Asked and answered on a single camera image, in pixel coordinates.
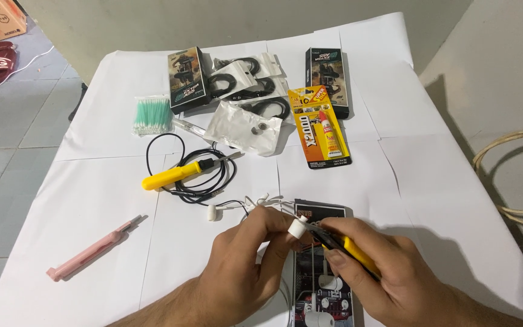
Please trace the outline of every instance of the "white wall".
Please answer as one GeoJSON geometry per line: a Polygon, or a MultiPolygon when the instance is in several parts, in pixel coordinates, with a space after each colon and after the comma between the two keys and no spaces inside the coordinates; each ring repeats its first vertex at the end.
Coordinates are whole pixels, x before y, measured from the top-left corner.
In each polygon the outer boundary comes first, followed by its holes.
{"type": "MultiPolygon", "coordinates": [[[[523,0],[475,0],[419,78],[469,158],[523,130],[523,0]]],[[[523,139],[490,150],[484,168],[498,161],[488,190],[523,209],[523,139]]]]}
{"type": "Polygon", "coordinates": [[[415,66],[422,71],[471,0],[20,2],[89,83],[100,60],[115,50],[175,50],[272,40],[396,11],[405,15],[415,66]]]}

